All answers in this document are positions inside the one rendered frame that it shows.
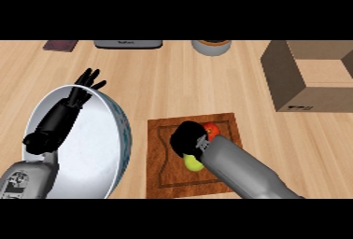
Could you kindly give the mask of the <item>white bowl with blue rim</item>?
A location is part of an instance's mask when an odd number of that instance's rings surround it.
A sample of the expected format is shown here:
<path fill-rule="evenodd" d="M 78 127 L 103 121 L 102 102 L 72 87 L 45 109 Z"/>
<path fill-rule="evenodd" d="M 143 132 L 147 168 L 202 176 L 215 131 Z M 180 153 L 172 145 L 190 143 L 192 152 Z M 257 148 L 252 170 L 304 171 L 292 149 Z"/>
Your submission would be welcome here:
<path fill-rule="evenodd" d="M 99 90 L 78 112 L 57 149 L 59 170 L 48 199 L 106 199 L 124 175 L 131 154 L 131 128 L 124 111 Z"/>

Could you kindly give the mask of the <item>brown wooden cutting board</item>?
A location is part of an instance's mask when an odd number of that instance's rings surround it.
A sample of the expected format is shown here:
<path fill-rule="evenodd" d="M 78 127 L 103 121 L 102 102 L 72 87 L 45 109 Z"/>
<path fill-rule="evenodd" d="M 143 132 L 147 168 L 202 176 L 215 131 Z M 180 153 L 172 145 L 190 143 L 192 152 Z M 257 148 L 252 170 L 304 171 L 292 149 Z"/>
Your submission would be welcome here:
<path fill-rule="evenodd" d="M 230 192 L 206 170 L 201 154 L 209 137 L 240 147 L 233 113 L 147 120 L 146 197 L 178 198 Z"/>

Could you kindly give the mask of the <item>dark grey flat appliance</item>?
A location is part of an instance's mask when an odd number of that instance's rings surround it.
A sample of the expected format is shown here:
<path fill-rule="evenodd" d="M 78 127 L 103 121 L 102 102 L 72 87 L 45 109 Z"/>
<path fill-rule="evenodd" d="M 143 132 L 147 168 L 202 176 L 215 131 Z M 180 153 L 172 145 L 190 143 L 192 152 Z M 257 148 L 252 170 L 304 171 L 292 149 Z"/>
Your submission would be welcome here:
<path fill-rule="evenodd" d="M 158 49 L 161 40 L 96 40 L 93 42 L 99 49 Z"/>

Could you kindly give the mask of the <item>dark maroon flat object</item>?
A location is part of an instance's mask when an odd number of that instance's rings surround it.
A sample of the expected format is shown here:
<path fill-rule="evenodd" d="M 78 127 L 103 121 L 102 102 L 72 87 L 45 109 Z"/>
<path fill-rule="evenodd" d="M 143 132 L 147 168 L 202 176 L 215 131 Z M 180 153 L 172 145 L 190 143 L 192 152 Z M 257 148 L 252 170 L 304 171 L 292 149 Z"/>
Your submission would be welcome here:
<path fill-rule="evenodd" d="M 43 50 L 72 52 L 76 40 L 48 40 L 44 44 Z"/>

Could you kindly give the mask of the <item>open cardboard box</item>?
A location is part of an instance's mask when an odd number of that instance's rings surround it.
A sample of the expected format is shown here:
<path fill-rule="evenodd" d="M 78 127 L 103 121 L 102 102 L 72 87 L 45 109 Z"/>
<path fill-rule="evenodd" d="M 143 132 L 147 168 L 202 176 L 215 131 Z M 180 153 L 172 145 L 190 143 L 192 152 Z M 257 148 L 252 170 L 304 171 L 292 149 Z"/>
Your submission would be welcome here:
<path fill-rule="evenodd" d="M 277 112 L 353 113 L 353 40 L 271 40 L 260 63 Z"/>

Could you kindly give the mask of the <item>red tomato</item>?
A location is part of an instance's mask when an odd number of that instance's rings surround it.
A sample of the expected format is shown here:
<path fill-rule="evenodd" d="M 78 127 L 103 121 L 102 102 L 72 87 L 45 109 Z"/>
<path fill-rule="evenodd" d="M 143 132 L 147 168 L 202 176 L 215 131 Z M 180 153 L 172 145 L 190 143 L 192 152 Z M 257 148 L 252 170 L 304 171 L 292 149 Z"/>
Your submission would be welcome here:
<path fill-rule="evenodd" d="M 202 124 L 202 127 L 204 127 L 205 132 L 206 132 L 208 141 L 212 141 L 215 136 L 220 135 L 220 129 L 212 122 L 205 122 Z"/>

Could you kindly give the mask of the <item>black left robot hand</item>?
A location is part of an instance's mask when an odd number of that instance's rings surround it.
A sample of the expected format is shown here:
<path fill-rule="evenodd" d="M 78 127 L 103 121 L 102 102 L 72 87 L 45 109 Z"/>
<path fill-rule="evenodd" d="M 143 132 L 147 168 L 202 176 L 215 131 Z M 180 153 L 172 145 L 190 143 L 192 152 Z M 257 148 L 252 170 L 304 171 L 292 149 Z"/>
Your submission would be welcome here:
<path fill-rule="evenodd" d="M 56 151 L 60 147 L 69 135 L 82 105 L 93 97 L 87 91 L 81 89 L 81 86 L 97 90 L 106 84 L 105 80 L 93 83 L 97 75 L 99 70 L 88 68 L 84 71 L 74 83 L 69 96 L 62 98 L 53 105 L 34 132 L 25 136 L 22 143 L 26 146 L 29 154 L 40 155 L 45 152 Z"/>

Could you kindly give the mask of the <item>yellow-green pear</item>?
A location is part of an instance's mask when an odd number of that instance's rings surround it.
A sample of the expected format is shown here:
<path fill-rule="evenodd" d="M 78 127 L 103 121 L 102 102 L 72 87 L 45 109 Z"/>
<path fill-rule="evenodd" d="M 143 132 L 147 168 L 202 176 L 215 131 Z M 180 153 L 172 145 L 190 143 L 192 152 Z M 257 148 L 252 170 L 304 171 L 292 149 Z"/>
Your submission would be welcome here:
<path fill-rule="evenodd" d="M 184 167 L 189 171 L 198 172 L 204 169 L 202 163 L 198 161 L 196 157 L 193 155 L 183 155 L 183 162 L 184 162 Z"/>

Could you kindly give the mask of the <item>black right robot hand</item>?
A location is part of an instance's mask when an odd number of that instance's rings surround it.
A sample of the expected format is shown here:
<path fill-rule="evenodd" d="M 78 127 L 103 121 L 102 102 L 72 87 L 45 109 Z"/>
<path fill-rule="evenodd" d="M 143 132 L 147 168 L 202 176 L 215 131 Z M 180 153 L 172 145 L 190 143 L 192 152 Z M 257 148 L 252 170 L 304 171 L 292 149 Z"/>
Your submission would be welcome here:
<path fill-rule="evenodd" d="M 204 127 L 193 121 L 183 121 L 170 137 L 170 145 L 178 157 L 184 154 L 201 156 L 202 151 L 198 148 L 198 139 L 206 137 Z"/>

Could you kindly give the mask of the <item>grey round container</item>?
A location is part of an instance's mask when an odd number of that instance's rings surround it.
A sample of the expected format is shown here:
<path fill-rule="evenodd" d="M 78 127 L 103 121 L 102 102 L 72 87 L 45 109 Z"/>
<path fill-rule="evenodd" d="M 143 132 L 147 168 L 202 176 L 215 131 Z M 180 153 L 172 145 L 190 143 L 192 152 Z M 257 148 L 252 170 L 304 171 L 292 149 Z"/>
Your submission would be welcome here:
<path fill-rule="evenodd" d="M 193 40 L 192 46 L 196 52 L 205 56 L 220 56 L 230 48 L 230 40 Z"/>

